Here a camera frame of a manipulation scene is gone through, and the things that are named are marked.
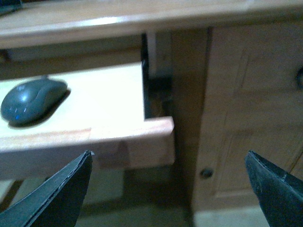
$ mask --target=wooden desk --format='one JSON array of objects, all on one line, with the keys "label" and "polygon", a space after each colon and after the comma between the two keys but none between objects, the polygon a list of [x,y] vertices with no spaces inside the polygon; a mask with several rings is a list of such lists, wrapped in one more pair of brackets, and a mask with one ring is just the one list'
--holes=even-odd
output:
[{"label": "wooden desk", "polygon": [[302,0],[44,1],[0,17],[0,49],[248,19],[297,18],[302,12]]},{"label": "wooden desk", "polygon": [[[230,208],[257,202],[243,168],[248,149],[302,177],[302,108],[295,105],[302,94],[292,81],[302,61],[297,52],[274,61],[291,43],[302,45],[302,25],[290,22],[302,15],[303,0],[46,1],[0,17],[0,48],[169,31],[176,137],[192,208]],[[277,23],[252,25],[261,22]],[[282,87],[263,87],[267,74]],[[274,155],[276,144],[284,153]]]}]

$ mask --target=cabinet door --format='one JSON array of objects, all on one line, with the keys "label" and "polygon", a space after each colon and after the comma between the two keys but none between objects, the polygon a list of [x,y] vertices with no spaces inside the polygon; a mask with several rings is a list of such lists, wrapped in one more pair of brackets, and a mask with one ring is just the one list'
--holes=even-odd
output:
[{"label": "cabinet door", "polygon": [[292,171],[303,146],[301,67],[301,22],[212,30],[195,210],[258,203],[244,165],[249,150]]}]

